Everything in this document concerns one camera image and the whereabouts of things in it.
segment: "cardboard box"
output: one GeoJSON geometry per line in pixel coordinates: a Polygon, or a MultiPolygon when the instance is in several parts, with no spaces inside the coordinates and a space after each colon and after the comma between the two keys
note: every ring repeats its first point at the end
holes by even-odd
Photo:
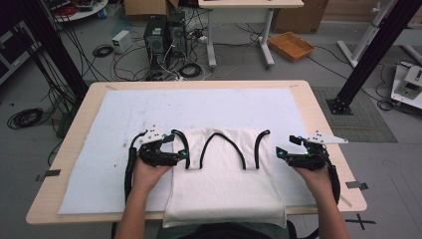
{"type": "Polygon", "coordinates": [[[272,23],[275,33],[316,33],[328,0],[303,0],[304,7],[280,9],[272,23]]]}
{"type": "Polygon", "coordinates": [[[124,0],[126,16],[169,15],[179,0],[124,0]]]}

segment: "folded white shirt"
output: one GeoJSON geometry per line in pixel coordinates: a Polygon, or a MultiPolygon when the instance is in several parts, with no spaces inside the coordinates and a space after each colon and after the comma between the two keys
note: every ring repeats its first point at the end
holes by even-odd
{"type": "MultiPolygon", "coordinates": [[[[286,227],[285,203],[273,179],[269,133],[234,128],[185,131],[189,160],[173,167],[163,227],[216,222],[286,227]]],[[[177,136],[173,151],[184,147],[177,136]]]]}

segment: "white desk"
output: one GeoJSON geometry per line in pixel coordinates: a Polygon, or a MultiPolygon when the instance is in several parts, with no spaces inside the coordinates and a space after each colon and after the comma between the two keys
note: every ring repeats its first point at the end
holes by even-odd
{"type": "Polygon", "coordinates": [[[212,40],[212,24],[216,21],[228,23],[227,20],[229,20],[229,18],[231,18],[232,21],[230,22],[232,23],[265,22],[265,30],[263,32],[264,35],[260,37],[259,44],[264,53],[268,69],[275,65],[267,45],[274,8],[297,8],[303,7],[304,3],[301,0],[199,0],[199,6],[202,8],[210,9],[208,12],[207,53],[208,64],[211,69],[214,69],[217,66],[212,40]],[[263,12],[266,12],[265,17],[261,17],[263,12]]]}
{"type": "MultiPolygon", "coordinates": [[[[59,208],[65,196],[67,185],[75,162],[84,146],[85,139],[99,112],[107,91],[118,90],[189,90],[189,89],[289,89],[293,95],[300,115],[309,134],[319,129],[332,133],[317,103],[310,85],[305,81],[230,81],[230,82],[165,82],[165,83],[95,83],[76,115],[68,134],[53,162],[51,170],[61,169],[58,176],[49,176],[43,182],[34,203],[27,215],[30,224],[52,224],[73,222],[111,222],[119,221],[121,213],[60,215],[59,208]]],[[[366,202],[358,188],[348,189],[345,183],[354,181],[347,161],[338,145],[327,146],[330,158],[336,165],[341,183],[340,211],[363,211],[366,202]]],[[[288,214],[317,213],[315,206],[296,206],[287,208],[288,214]]],[[[147,219],[162,219],[162,212],[149,212],[147,219]]]]}

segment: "white bracket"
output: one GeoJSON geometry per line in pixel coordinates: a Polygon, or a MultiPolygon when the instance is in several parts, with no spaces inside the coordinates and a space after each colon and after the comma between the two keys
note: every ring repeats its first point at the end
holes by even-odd
{"type": "Polygon", "coordinates": [[[347,139],[319,132],[318,130],[314,133],[313,136],[308,137],[307,141],[317,144],[348,143],[347,139]]]}
{"type": "Polygon", "coordinates": [[[139,141],[140,144],[149,143],[153,141],[159,141],[161,139],[164,139],[165,134],[161,133],[161,131],[155,127],[155,125],[152,126],[148,130],[148,132],[141,138],[139,141]]]}

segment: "desk leg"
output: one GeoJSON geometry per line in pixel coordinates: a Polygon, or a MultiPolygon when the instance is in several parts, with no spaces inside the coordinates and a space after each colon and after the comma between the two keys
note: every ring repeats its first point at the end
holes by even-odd
{"type": "Polygon", "coordinates": [[[207,39],[207,54],[208,54],[208,65],[211,71],[217,66],[215,61],[214,45],[212,43],[212,10],[208,11],[208,39],[207,39]]]}
{"type": "Polygon", "coordinates": [[[275,65],[273,57],[271,56],[271,53],[270,53],[270,49],[268,48],[268,45],[267,45],[268,35],[270,33],[270,27],[271,27],[271,20],[273,19],[273,13],[274,13],[273,8],[268,9],[267,17],[265,20],[264,36],[259,38],[260,46],[264,53],[265,60],[267,62],[267,69],[269,69],[270,67],[274,67],[275,65]]]}

